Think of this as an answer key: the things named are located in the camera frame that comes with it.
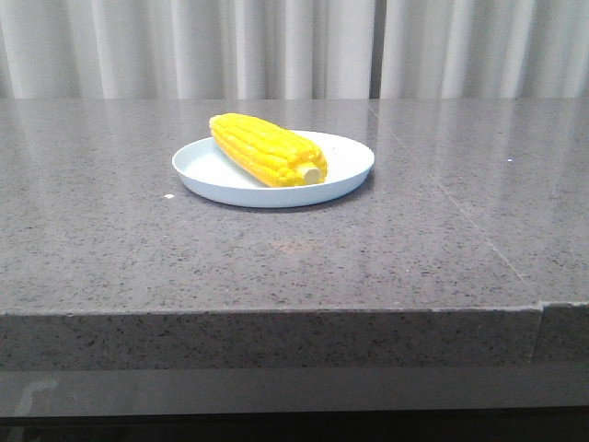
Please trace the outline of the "yellow corn cob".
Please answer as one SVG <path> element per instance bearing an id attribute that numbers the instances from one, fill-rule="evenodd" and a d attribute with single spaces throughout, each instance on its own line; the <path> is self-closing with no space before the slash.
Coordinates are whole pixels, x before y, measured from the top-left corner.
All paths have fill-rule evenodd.
<path id="1" fill-rule="evenodd" d="M 225 113 L 213 116 L 209 128 L 226 156 L 269 187 L 314 185 L 327 178 L 328 162 L 321 148 L 277 124 Z"/>

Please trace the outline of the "white pleated curtain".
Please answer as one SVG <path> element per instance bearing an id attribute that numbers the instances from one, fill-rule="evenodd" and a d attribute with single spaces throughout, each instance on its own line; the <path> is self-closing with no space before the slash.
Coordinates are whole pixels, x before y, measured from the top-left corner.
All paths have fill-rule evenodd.
<path id="1" fill-rule="evenodd" d="M 580 98 L 584 1 L 5 1 L 11 99 Z"/>

